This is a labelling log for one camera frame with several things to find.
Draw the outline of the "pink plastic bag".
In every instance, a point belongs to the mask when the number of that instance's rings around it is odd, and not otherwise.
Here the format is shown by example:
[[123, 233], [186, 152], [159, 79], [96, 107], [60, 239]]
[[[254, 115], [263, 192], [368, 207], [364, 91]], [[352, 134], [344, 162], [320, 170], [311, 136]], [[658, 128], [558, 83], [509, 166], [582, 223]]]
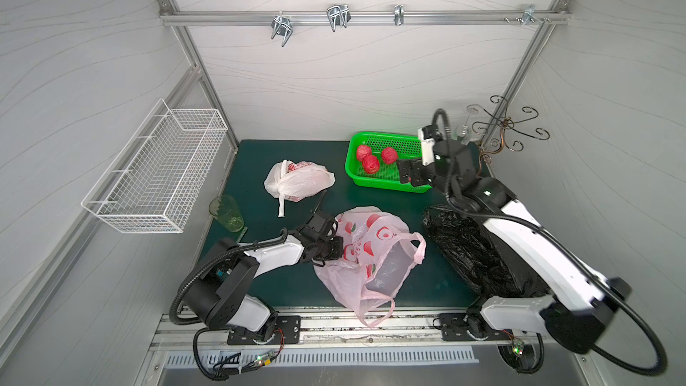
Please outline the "pink plastic bag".
[[336, 216], [343, 257], [314, 272], [343, 307], [367, 327], [393, 315], [395, 298], [412, 270], [423, 264], [427, 243], [398, 216], [356, 207]]

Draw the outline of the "white plastic bag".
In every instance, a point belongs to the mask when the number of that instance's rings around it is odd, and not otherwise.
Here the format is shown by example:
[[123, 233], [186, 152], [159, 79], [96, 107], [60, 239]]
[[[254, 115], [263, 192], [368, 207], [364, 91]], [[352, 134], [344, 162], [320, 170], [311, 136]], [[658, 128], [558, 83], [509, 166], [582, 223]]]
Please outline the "white plastic bag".
[[334, 173], [311, 162], [294, 163], [283, 160], [269, 171], [264, 189], [279, 202], [278, 216], [285, 216], [285, 202], [300, 202], [329, 189], [336, 182]]

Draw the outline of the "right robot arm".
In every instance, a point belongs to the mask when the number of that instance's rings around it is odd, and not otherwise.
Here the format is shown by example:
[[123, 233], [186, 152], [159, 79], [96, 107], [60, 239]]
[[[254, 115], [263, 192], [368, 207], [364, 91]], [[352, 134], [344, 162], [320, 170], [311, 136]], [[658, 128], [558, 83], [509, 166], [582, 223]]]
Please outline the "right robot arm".
[[[452, 211], [472, 219], [486, 237], [509, 247], [550, 288], [550, 294], [540, 298], [486, 298], [478, 309], [489, 328], [546, 334], [566, 350], [579, 355], [595, 352], [636, 375], [656, 377], [666, 372], [666, 349], [628, 305], [628, 283], [589, 267], [543, 228], [506, 185], [493, 177], [478, 176], [468, 147], [452, 139], [444, 109], [434, 112], [431, 124], [418, 130], [417, 137], [422, 155], [398, 161], [401, 183], [429, 185], [441, 191]], [[619, 311], [642, 330], [654, 348], [652, 366], [630, 364], [598, 346]]]

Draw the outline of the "red apple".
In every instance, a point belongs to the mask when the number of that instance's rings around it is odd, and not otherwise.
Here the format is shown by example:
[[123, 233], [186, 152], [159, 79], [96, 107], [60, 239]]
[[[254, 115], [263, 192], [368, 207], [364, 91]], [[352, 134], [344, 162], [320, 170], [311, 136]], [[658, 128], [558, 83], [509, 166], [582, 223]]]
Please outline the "red apple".
[[392, 147], [384, 148], [381, 153], [381, 159], [384, 164], [395, 164], [398, 161], [398, 152]]
[[356, 149], [356, 158], [359, 162], [363, 162], [368, 155], [371, 155], [373, 150], [366, 145], [359, 145]]
[[380, 160], [375, 155], [366, 155], [362, 160], [364, 172], [369, 175], [378, 173], [381, 169]]

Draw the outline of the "black plastic bag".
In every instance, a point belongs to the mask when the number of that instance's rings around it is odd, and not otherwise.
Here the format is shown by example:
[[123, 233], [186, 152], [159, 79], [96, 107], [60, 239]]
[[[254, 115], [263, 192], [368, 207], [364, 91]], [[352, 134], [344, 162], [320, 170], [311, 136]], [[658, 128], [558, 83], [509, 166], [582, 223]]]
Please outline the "black plastic bag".
[[512, 248], [448, 206], [427, 207], [423, 228], [474, 293], [486, 298], [539, 298], [550, 292]]

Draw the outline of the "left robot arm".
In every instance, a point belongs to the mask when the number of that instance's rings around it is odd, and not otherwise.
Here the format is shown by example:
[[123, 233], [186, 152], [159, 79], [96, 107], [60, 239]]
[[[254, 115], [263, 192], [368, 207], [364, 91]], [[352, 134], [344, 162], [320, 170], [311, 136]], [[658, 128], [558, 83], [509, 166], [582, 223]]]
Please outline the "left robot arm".
[[[344, 255], [343, 239], [337, 234], [336, 219], [314, 207], [308, 220], [293, 230], [265, 241], [240, 244], [221, 239], [182, 281], [169, 309], [174, 325], [199, 325], [191, 347], [202, 375], [213, 382], [225, 382], [234, 375], [252, 373], [274, 362], [290, 333], [298, 328], [292, 319], [282, 322], [276, 309], [249, 295], [255, 278], [285, 266], [312, 264], [324, 267]], [[241, 362], [241, 354], [203, 361], [199, 339], [207, 332], [227, 332], [256, 345], [277, 344]]]

